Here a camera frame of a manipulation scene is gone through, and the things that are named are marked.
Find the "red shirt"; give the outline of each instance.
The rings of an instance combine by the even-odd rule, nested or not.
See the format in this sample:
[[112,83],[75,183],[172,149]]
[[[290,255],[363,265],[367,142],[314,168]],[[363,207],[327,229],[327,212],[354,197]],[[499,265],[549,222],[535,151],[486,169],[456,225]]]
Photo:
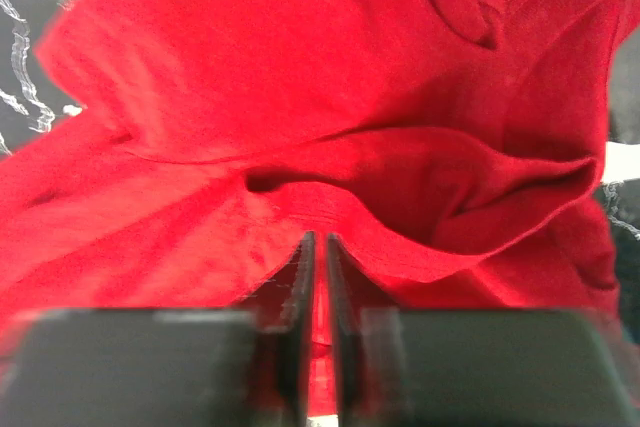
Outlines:
[[[591,193],[612,52],[639,16],[639,0],[77,0],[38,53],[87,111],[0,164],[0,331],[24,309],[229,305],[309,230],[408,307],[616,315]],[[332,410],[317,302],[312,415]]]

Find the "garment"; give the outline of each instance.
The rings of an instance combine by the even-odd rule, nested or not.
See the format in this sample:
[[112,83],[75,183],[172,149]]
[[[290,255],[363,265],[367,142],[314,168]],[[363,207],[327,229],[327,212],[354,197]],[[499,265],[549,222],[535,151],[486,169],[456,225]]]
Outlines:
[[[591,194],[612,52],[639,15],[639,0],[76,0],[38,55],[87,110],[0,164],[0,332],[24,309],[226,306],[310,230],[407,307],[615,316]],[[312,414],[332,409],[318,282]]]

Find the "black plastic part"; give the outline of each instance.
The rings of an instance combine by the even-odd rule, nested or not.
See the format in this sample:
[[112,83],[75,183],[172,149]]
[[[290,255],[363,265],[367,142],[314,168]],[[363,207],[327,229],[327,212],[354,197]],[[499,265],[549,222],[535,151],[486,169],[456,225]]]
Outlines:
[[314,267],[315,235],[308,232],[284,267],[236,305],[255,312],[264,355],[254,369],[275,364],[275,387],[298,427],[307,421]]
[[10,359],[0,426],[302,427],[314,255],[309,233],[231,309],[45,313]]
[[577,313],[387,310],[364,323],[386,424],[638,425],[606,343]]
[[616,356],[580,313],[403,311],[382,305],[387,294],[379,289],[368,292],[373,301],[358,295],[354,289],[375,285],[354,270],[332,236],[342,426],[639,425]]
[[367,401],[360,314],[366,308],[389,308],[397,303],[362,273],[335,234],[327,242],[338,420],[347,425]]
[[254,340],[246,312],[51,312],[5,375],[0,425],[250,425]]

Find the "wrinkled fabric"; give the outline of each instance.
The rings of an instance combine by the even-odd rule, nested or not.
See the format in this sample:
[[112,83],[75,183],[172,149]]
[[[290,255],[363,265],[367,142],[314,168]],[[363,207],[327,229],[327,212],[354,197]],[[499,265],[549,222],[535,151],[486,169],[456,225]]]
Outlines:
[[227,306],[310,230],[407,307],[615,316],[591,194],[638,20],[640,0],[76,0],[38,55],[87,110],[0,164],[0,332]]

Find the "red cloth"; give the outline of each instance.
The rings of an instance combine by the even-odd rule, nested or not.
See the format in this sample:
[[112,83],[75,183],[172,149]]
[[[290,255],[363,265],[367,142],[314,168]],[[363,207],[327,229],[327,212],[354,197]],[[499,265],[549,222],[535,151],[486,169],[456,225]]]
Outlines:
[[[639,18],[638,0],[77,0],[39,57],[88,110],[0,165],[0,331],[23,309],[228,305],[308,230],[408,306],[615,315],[591,193]],[[325,301],[312,414],[331,410]]]

